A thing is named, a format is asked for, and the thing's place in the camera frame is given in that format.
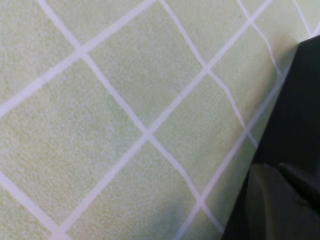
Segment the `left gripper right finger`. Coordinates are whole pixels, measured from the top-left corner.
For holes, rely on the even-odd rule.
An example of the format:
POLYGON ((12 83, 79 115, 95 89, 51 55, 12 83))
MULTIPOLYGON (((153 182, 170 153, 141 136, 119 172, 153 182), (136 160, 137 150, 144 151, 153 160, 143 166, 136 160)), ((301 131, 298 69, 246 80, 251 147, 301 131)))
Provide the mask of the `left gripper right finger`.
POLYGON ((320 212, 320 184, 308 172, 289 163, 280 163, 278 169, 291 187, 304 198, 312 208, 320 212))

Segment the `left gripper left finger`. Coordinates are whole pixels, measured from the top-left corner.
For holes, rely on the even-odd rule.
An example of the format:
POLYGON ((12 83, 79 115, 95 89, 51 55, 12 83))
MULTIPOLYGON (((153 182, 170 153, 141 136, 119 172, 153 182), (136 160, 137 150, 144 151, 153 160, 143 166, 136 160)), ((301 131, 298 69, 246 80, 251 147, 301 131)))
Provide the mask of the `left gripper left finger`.
POLYGON ((267 164, 250 167, 245 214, 253 240, 318 240, 320 213, 267 164))

